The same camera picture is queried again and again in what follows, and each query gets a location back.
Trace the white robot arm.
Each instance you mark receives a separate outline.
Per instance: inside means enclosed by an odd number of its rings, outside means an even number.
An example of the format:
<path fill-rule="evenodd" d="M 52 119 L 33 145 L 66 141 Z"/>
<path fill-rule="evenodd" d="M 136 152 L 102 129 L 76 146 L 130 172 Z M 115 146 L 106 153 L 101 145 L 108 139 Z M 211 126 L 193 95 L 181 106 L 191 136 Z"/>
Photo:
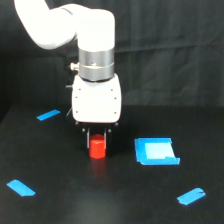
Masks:
<path fill-rule="evenodd" d="M 70 65 L 77 73 L 72 84 L 72 115 L 88 141 L 96 138 L 91 132 L 96 126 L 103 131 L 101 138 L 108 146 L 122 102 L 119 77 L 114 72 L 113 13 L 78 4 L 51 9 L 45 0 L 14 0 L 14 6 L 28 35 L 40 48 L 52 50 L 77 42 L 78 61 Z"/>

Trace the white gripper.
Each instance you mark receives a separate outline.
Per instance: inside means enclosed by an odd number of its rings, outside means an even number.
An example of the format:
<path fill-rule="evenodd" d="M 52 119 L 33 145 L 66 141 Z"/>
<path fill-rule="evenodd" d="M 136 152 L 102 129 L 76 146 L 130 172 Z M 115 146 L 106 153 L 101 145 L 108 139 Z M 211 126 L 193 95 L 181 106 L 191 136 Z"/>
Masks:
<path fill-rule="evenodd" d="M 103 82 L 88 82 L 76 75 L 72 85 L 72 115 L 90 145 L 90 127 L 110 125 L 119 121 L 122 94 L 118 75 Z M 105 149 L 110 146 L 111 129 L 104 130 Z"/>

